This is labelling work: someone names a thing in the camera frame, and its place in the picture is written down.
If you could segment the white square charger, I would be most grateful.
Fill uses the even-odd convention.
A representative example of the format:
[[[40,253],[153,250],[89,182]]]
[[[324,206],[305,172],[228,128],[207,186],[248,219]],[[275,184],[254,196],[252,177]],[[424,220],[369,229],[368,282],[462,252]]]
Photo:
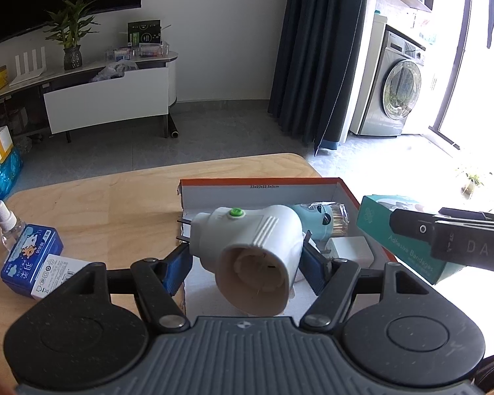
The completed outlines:
[[[371,268],[375,261],[374,253],[363,236],[331,237],[326,242],[326,250],[330,257],[354,261],[361,268]]]

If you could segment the light blue toothpick holder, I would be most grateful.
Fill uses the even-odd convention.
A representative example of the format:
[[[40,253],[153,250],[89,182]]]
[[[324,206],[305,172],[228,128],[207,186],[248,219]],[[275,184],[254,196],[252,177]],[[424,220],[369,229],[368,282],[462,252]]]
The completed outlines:
[[[345,236],[350,219],[342,203],[320,201],[291,206],[301,219],[302,231],[310,232],[315,242],[326,242],[331,237]]]

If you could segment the white plug-in vaporizer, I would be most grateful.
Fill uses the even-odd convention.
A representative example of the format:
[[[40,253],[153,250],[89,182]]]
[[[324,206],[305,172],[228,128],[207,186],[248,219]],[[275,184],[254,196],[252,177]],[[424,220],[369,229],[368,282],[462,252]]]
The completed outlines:
[[[190,320],[199,316],[272,317],[292,296],[304,234],[285,205],[219,207],[183,213],[193,269],[185,280]]]

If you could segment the teal bandage box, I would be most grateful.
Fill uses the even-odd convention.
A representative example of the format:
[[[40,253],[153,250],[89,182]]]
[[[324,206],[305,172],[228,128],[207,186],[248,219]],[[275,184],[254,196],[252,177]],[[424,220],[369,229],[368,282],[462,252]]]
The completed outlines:
[[[424,212],[421,204],[402,196],[365,195],[360,204],[357,227],[428,283],[439,283],[463,270],[462,265],[433,258],[429,244],[394,234],[390,227],[390,216],[397,209]]]

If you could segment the white cardboard box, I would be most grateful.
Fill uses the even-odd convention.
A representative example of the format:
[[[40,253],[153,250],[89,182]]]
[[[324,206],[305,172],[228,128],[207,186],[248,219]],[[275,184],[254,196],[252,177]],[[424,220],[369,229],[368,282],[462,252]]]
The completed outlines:
[[[88,264],[89,261],[49,254],[37,273],[30,296],[42,300]]]

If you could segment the blue floss pick box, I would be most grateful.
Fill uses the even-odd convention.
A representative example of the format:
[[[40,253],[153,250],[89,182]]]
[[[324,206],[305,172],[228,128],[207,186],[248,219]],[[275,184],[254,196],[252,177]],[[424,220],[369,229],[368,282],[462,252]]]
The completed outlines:
[[[14,293],[30,297],[36,277],[50,254],[62,253],[63,243],[54,227],[27,224],[1,269],[1,280]]]

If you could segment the clear liquid refill bottle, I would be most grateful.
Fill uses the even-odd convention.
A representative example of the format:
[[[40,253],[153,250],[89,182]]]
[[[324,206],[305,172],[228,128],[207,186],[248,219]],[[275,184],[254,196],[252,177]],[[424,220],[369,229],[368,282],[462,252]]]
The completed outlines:
[[[12,251],[25,229],[25,222],[0,201],[1,240],[7,251]]]

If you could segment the orange white cardboard tray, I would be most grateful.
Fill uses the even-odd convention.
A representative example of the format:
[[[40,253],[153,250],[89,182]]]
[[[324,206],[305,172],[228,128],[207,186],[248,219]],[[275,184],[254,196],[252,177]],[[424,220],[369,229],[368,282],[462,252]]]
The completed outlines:
[[[203,316],[300,320],[317,297],[299,269],[309,241],[324,257],[381,269],[393,255],[357,226],[360,204],[340,178],[183,179],[184,283],[191,321]]]

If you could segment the washing machine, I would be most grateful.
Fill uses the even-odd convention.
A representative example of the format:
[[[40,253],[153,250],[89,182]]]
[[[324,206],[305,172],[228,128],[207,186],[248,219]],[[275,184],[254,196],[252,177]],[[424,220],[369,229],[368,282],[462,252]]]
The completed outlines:
[[[375,13],[350,132],[364,137],[400,136],[419,100],[424,61],[423,45]]]

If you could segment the white TV console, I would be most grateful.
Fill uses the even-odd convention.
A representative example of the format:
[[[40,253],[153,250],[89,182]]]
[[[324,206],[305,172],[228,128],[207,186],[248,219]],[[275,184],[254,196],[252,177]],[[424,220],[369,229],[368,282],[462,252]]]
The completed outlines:
[[[77,69],[46,71],[40,76],[8,85],[0,90],[0,104],[9,99],[37,97],[44,105],[51,133],[130,119],[157,118],[162,137],[175,128],[169,114],[177,101],[176,62],[178,54],[135,58],[137,70],[119,78],[93,82],[108,63],[99,61]]]

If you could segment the blue plastic bag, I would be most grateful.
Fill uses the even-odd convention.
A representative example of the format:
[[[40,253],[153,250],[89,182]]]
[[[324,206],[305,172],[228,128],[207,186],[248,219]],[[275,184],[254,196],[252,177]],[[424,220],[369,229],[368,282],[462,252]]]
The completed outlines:
[[[13,147],[6,160],[0,163],[0,200],[10,194],[18,180],[23,165],[20,152],[16,147]]]

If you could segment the black green display box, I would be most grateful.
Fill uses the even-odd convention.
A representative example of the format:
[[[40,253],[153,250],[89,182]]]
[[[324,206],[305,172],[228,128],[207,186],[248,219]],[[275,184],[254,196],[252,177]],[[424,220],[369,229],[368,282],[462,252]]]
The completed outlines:
[[[131,46],[138,46],[140,44],[160,44],[161,21],[140,20],[128,22],[127,36],[127,41]]]

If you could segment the white router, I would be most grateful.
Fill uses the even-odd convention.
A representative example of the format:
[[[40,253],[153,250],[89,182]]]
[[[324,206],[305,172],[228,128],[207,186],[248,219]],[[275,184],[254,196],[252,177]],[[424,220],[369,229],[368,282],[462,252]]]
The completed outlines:
[[[11,86],[39,78],[47,70],[45,47],[33,49],[31,54],[23,52],[15,56],[16,77],[10,81]]]

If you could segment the dark blue curtain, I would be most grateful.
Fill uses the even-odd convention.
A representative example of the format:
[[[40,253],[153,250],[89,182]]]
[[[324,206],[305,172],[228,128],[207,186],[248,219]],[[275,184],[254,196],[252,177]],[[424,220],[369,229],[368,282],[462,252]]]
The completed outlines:
[[[316,150],[342,132],[367,0],[287,0],[268,112]]]

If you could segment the potted bamboo plant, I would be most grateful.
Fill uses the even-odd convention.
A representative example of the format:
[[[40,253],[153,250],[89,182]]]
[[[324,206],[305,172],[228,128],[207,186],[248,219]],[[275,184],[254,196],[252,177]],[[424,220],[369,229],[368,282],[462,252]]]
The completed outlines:
[[[100,24],[91,13],[94,1],[60,0],[60,8],[49,12],[49,20],[44,30],[49,41],[59,43],[64,52],[64,70],[80,68],[83,65],[81,40],[91,34],[97,34]]]

